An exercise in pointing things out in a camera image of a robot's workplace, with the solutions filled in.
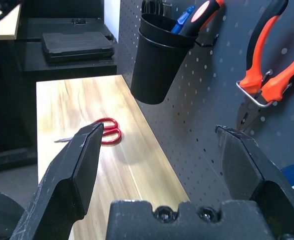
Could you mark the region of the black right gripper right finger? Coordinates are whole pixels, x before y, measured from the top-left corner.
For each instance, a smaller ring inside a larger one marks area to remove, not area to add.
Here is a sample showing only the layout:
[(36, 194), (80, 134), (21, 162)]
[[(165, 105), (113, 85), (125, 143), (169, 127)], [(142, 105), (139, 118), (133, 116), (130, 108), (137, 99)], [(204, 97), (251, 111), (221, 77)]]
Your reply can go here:
[(215, 128), (222, 172), (246, 239), (294, 240), (294, 189), (256, 141), (227, 126)]

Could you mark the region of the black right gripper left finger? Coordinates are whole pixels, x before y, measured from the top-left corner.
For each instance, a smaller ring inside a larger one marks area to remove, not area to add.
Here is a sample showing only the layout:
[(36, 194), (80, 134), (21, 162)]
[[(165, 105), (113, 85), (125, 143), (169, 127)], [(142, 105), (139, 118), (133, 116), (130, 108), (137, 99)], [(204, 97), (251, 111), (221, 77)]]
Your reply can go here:
[(12, 240), (67, 240), (88, 213), (104, 126), (81, 128), (49, 164)]

